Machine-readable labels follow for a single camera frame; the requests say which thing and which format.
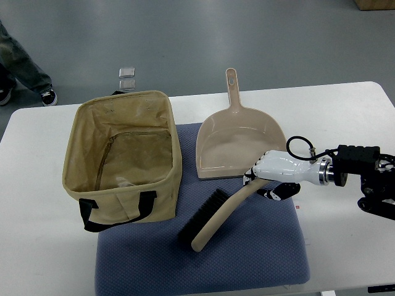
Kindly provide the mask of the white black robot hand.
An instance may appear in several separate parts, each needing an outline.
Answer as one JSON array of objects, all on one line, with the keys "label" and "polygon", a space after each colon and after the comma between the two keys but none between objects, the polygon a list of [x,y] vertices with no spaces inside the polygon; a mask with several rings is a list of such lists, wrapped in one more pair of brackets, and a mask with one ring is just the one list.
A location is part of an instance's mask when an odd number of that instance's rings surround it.
[{"label": "white black robot hand", "polygon": [[322,158],[314,162],[299,160],[289,153],[270,150],[245,172],[243,184],[248,185],[254,180],[264,179],[278,181],[274,189],[259,189],[257,193],[271,200],[285,200],[300,191],[300,182],[308,181],[315,185],[326,185],[327,159]]}]

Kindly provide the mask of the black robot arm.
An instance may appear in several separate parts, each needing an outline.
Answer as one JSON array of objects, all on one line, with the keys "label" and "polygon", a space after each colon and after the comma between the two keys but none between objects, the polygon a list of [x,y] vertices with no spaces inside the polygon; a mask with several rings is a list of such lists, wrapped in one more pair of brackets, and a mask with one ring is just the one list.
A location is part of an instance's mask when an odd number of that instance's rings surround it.
[{"label": "black robot arm", "polygon": [[[291,141],[299,139],[309,145],[308,157],[291,152]],[[346,185],[348,175],[360,176],[363,197],[358,200],[359,208],[372,215],[394,219],[394,156],[382,154],[378,146],[339,145],[335,149],[316,154],[315,147],[302,136],[293,136],[286,142],[286,151],[301,163],[308,163],[313,170],[313,180],[319,185],[334,183]]]}]

